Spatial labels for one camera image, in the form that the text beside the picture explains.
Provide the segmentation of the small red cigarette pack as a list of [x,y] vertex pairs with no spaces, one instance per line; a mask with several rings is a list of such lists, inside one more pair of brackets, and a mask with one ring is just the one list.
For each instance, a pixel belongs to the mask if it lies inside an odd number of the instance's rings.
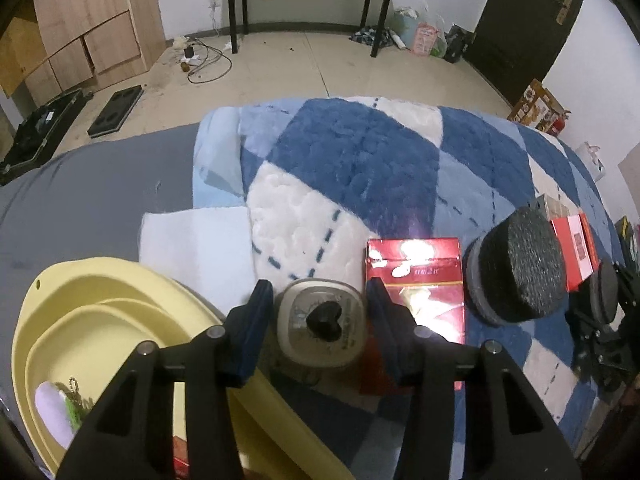
[[175,436],[172,438],[172,447],[174,448],[174,469],[176,478],[179,480],[189,480],[190,466],[186,441],[183,440],[183,438]]

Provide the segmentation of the red box gold lettering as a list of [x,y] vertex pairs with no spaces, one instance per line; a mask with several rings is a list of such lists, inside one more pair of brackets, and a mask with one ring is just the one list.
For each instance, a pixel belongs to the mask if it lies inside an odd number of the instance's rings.
[[550,223],[564,258],[566,290],[574,292],[600,266],[587,216],[580,212],[552,219]]

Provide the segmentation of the black foam cylinder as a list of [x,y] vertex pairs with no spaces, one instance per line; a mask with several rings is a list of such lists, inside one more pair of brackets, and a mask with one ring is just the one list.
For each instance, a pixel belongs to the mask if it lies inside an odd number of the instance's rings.
[[491,326],[545,318],[566,296],[562,249],[550,221],[514,210],[470,245],[463,260],[465,300]]

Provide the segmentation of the red silver cigarette carton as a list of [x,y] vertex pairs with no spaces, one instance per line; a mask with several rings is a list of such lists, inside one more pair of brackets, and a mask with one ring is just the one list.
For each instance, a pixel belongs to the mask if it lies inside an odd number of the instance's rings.
[[364,278],[380,278],[395,304],[446,340],[465,340],[462,255],[456,238],[371,238]]

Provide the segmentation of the white square tape dispenser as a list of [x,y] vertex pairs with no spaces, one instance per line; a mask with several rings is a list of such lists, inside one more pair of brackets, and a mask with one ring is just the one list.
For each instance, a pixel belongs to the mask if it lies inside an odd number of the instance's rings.
[[342,368],[367,342],[367,313],[358,290],[323,278],[293,282],[276,299],[276,335],[282,353],[311,368]]

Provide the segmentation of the yellow plastic basin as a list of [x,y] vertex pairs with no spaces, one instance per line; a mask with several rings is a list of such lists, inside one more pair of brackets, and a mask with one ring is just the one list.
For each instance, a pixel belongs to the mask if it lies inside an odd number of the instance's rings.
[[[184,344],[221,319],[194,292],[117,258],[57,263],[24,298],[11,351],[14,396],[29,437],[50,471],[66,452],[35,407],[44,382],[76,380],[96,400],[137,344]],[[262,372],[230,392],[240,460],[269,479],[348,479],[347,467],[277,393]]]

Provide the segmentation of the red fire extinguisher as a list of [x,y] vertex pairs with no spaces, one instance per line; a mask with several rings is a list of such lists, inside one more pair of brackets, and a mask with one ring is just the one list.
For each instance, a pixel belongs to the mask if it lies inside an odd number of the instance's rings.
[[564,130],[568,118],[570,118],[569,110],[566,110],[562,115],[556,116],[554,122],[552,122],[548,129],[548,133],[552,136],[559,136],[560,133]]

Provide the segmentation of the grey bed sheet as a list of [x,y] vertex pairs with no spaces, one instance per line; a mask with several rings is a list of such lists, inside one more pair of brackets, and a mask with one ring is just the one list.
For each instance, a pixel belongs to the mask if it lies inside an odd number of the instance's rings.
[[147,212],[192,205],[194,125],[66,152],[1,189],[1,397],[16,409],[12,339],[27,289],[52,264],[136,260]]

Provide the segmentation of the brown printed cardboard box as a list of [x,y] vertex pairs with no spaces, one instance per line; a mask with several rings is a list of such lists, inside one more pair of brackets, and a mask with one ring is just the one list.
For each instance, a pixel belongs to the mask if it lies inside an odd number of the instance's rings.
[[510,122],[542,132],[549,132],[560,118],[566,118],[565,108],[537,79],[530,82],[508,116]]

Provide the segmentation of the blue white checkered rug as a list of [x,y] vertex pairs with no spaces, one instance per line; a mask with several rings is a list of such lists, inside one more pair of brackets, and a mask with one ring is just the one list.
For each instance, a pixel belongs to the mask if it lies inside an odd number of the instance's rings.
[[620,259],[596,182],[565,143],[487,114],[385,98],[283,100],[186,130],[178,204],[142,218],[139,259],[219,311],[258,278],[363,285],[371,238],[468,246],[541,195],[582,211]]

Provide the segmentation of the black case on floor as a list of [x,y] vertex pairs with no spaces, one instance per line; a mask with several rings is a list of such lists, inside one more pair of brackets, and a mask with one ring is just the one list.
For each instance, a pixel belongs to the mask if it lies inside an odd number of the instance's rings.
[[41,167],[50,160],[93,93],[65,92],[40,106],[17,129],[14,143],[1,161],[1,185]]

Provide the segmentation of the black foam tray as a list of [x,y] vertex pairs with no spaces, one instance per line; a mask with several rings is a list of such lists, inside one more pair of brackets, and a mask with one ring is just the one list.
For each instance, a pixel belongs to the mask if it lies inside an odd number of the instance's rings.
[[141,84],[115,92],[107,101],[103,110],[91,124],[87,133],[90,139],[106,136],[122,128],[131,111],[143,94]]

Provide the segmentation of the dark door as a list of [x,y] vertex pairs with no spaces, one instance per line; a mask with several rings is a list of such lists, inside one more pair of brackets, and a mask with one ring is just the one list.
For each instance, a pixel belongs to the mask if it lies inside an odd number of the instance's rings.
[[465,61],[515,104],[530,82],[548,74],[583,1],[487,0]]

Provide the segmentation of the pink bag on floor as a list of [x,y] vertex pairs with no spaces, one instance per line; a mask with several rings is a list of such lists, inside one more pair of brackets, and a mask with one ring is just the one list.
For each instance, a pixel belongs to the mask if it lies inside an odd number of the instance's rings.
[[429,56],[436,46],[439,30],[430,24],[419,23],[414,33],[411,52],[416,55]]

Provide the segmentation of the wooden wardrobe cabinet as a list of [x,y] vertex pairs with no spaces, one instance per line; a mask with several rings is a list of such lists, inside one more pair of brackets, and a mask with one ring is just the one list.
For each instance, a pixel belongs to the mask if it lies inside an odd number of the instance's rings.
[[9,0],[1,9],[1,90],[37,104],[150,70],[166,49],[158,0]]

